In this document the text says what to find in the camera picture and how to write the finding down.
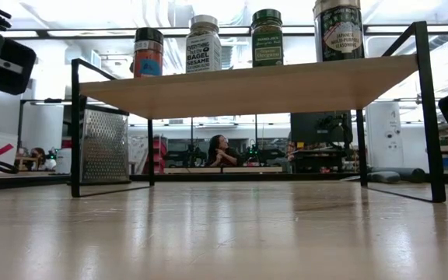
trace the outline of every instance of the glass jar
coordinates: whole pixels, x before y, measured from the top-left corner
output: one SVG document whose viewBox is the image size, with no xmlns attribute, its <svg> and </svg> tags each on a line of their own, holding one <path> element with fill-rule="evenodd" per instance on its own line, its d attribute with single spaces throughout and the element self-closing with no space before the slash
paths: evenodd
<svg viewBox="0 0 448 280">
<path fill-rule="evenodd" d="M 252 16 L 253 66 L 283 65 L 281 13 L 263 9 Z"/>
<path fill-rule="evenodd" d="M 213 16 L 194 16 L 186 36 L 186 73 L 221 70 L 221 52 L 218 20 Z"/>
<path fill-rule="evenodd" d="M 162 75 L 163 35 L 160 31 L 150 27 L 136 30 L 132 63 L 134 77 Z"/>
</svg>

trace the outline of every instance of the woman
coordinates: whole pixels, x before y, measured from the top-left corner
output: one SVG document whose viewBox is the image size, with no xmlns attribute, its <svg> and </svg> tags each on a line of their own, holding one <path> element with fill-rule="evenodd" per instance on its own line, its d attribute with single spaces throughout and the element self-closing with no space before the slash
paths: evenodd
<svg viewBox="0 0 448 280">
<path fill-rule="evenodd" d="M 229 148 L 226 137 L 216 135 L 210 139 L 206 166 L 238 166 L 238 155 Z"/>
</svg>

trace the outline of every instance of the wooden floor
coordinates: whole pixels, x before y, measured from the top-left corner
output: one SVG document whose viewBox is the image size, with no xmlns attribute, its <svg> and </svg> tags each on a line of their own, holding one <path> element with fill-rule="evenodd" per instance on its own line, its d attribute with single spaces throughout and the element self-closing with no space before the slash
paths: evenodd
<svg viewBox="0 0 448 280">
<path fill-rule="evenodd" d="M 448 202 L 339 182 L 69 195 L 0 191 L 0 279 L 448 280 Z"/>
</svg>

